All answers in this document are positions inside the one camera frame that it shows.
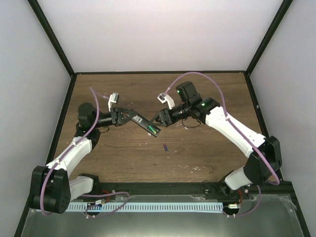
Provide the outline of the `green battery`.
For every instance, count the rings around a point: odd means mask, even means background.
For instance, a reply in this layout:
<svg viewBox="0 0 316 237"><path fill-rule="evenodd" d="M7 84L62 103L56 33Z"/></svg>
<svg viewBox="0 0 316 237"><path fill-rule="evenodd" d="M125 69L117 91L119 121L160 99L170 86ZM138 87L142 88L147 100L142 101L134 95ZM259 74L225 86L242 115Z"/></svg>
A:
<svg viewBox="0 0 316 237"><path fill-rule="evenodd" d="M152 133L152 134L158 134L157 130L155 128L153 128L152 126L148 126L148 130Z"/></svg>

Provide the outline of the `black remote control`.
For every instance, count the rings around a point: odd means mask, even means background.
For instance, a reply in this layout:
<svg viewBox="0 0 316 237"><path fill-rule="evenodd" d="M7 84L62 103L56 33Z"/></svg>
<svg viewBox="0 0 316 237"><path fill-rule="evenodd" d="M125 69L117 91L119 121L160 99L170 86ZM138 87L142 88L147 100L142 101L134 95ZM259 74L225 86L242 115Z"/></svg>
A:
<svg viewBox="0 0 316 237"><path fill-rule="evenodd" d="M158 132L158 134L152 134L149 130L148 130L148 126L149 126L149 121L141 116L140 114L137 114L136 116L134 116L131 119L134 123L136 123L138 126L140 126L141 128L143 128L144 130L146 130L150 135L157 137L160 133L160 129L156 126L152 126L153 128L155 128Z"/></svg>

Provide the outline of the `purple battery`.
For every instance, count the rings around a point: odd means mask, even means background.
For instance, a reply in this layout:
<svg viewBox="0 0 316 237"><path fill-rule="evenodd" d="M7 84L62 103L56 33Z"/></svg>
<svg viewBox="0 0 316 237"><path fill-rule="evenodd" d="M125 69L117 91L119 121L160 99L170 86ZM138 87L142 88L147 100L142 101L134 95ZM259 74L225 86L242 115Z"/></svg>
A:
<svg viewBox="0 0 316 237"><path fill-rule="evenodd" d="M167 145L164 143L163 146L164 146L165 151L168 152Z"/></svg>

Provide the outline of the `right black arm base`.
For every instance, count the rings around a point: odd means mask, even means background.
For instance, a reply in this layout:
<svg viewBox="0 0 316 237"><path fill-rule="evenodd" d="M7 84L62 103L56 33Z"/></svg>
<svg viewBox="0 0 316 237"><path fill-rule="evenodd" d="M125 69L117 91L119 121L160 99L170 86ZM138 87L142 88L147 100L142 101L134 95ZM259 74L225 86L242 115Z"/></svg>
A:
<svg viewBox="0 0 316 237"><path fill-rule="evenodd" d="M246 197L241 190L231 190L226 184L204 182L204 192L216 199L238 199Z"/></svg>

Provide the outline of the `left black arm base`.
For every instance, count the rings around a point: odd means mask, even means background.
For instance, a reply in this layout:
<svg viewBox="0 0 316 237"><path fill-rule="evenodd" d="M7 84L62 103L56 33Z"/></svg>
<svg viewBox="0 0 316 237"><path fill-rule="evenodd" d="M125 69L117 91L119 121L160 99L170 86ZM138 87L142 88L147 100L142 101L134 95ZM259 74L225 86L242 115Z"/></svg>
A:
<svg viewBox="0 0 316 237"><path fill-rule="evenodd" d="M107 190L102 189L103 186L97 181L93 181L92 190L86 194L82 194L80 198L110 198L113 192L108 192Z"/></svg>

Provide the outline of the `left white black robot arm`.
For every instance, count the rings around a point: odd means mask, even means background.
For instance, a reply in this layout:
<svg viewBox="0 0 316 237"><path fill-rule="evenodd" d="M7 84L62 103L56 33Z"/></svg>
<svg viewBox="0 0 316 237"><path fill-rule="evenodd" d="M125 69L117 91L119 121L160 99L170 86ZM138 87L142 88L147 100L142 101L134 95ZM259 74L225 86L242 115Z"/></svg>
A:
<svg viewBox="0 0 316 237"><path fill-rule="evenodd" d="M76 133L69 146L46 166L37 166L31 177L29 207L43 215L62 214L70 202L79 197L96 199L101 187L96 175L82 174L74 180L69 177L80 161L97 145L100 128L122 126L137 115L136 111L111 108L102 113L99 107L83 103L78 108Z"/></svg>

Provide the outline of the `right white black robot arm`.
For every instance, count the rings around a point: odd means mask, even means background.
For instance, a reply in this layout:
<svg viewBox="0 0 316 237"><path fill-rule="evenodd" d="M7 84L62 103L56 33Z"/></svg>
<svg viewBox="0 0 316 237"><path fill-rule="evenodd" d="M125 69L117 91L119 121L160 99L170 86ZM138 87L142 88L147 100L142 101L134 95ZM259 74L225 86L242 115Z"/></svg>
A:
<svg viewBox="0 0 316 237"><path fill-rule="evenodd" d="M220 181L219 192L223 198L232 198L243 186L262 185L270 177L275 178L274 185L280 183L277 171L282 160L280 142L276 137L265 137L246 127L213 98L203 99L190 81L178 85L176 90L182 103L175 105L167 93L159 94L158 100L167 103L168 108L160 110L150 120L150 126L168 127L191 117L220 132L247 157L244 166L231 171Z"/></svg>

